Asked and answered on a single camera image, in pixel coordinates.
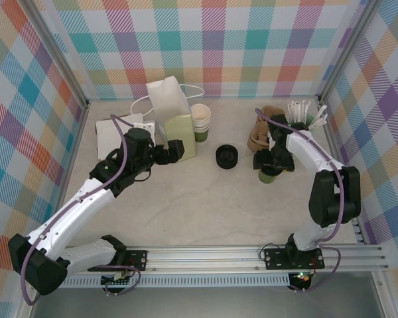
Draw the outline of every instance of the paper bag handle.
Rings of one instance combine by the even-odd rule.
[[[198,88],[198,89],[200,89],[200,90],[202,91],[201,94],[189,96],[189,97],[186,97],[186,99],[193,98],[193,97],[201,97],[201,96],[203,96],[203,95],[205,94],[204,89],[201,88],[201,87],[199,87],[199,86],[188,85],[188,84],[180,84],[180,86],[194,87],[194,88]],[[149,98],[149,95],[148,95],[148,96],[144,96],[144,97],[142,97],[142,98],[139,98],[139,99],[135,100],[135,101],[131,104],[131,107],[130,107],[130,113],[131,113],[131,114],[133,114],[133,106],[134,106],[134,104],[136,104],[136,102],[141,101],[142,99],[145,99],[145,98]],[[147,113],[143,114],[142,117],[143,117],[143,116],[146,116],[147,114],[149,114],[152,110],[153,110],[153,107],[152,107]]]

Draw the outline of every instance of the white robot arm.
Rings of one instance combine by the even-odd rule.
[[[290,235],[284,249],[267,251],[272,262],[266,262],[266,267],[272,269],[275,264],[274,269],[277,266],[307,269],[317,262],[317,268],[323,268],[319,244],[331,239],[341,223],[360,215],[360,173],[355,167],[345,167],[324,151],[305,124],[288,125],[284,115],[269,119],[260,110],[256,111],[269,123],[273,146],[255,154],[254,169],[269,176],[293,171],[295,155],[308,171],[315,174],[308,202],[308,221]]]
[[[168,149],[164,149],[153,144],[145,129],[132,128],[123,137],[125,144],[96,165],[90,178],[53,217],[27,237],[16,234],[9,241],[13,269],[40,295],[53,292],[77,272],[101,265],[126,265],[122,264],[126,246],[111,235],[88,245],[65,248],[97,211],[136,181],[137,175],[150,173],[153,164],[175,163],[184,154],[181,140],[168,141]]]

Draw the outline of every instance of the paper cup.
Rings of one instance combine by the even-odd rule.
[[[260,170],[258,172],[258,178],[264,184],[270,184],[276,180],[277,176],[281,174],[281,170]]]
[[[204,142],[208,138],[208,131],[206,130],[204,132],[194,132],[194,140],[196,142]]]
[[[194,104],[191,106],[193,123],[203,123],[209,121],[211,110],[204,104]]]
[[[202,132],[204,132],[204,131],[209,130],[209,128],[210,128],[210,125],[205,126],[205,127],[202,127],[202,128],[194,128],[194,127],[193,127],[193,130],[194,130],[194,132],[196,132],[196,133],[202,133]]]
[[[211,122],[210,122],[210,121],[208,121],[207,123],[203,123],[203,124],[196,124],[196,123],[193,123],[193,128],[199,128],[199,129],[201,129],[201,128],[207,127],[207,126],[209,126],[209,125],[211,125]]]
[[[314,120],[314,116],[313,115],[311,115],[311,114],[306,114],[306,123],[305,123],[305,125],[306,126],[309,126],[309,125],[311,125],[311,122]]]

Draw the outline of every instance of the plaid backdrop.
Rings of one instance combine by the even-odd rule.
[[[7,242],[54,212],[81,113],[17,0],[0,0],[0,318],[21,296]]]
[[[315,95],[366,2],[36,0],[86,95],[100,99],[142,97],[171,75],[209,97]]]
[[[398,0],[383,2],[328,102],[342,157],[362,174],[361,218],[386,247],[398,295]]]

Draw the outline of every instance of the white table surface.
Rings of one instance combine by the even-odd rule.
[[[308,200],[314,176],[295,160],[293,173],[283,172],[263,184],[252,169],[247,139],[255,124],[254,108],[287,108],[291,98],[196,99],[211,108],[206,142],[196,144],[197,156],[168,166],[153,166],[147,182],[128,187],[115,201],[90,219],[70,245],[94,242],[112,234],[126,245],[224,245],[286,243],[309,218]],[[80,148],[65,201],[69,200],[98,162],[95,123],[110,114],[127,115],[132,101],[94,101],[90,105]],[[137,109],[147,109],[147,101]],[[312,104],[310,113],[316,113]],[[327,151],[323,131],[313,131]],[[223,170],[215,151],[232,144],[237,166]],[[332,243],[355,243],[351,224],[342,225]]]

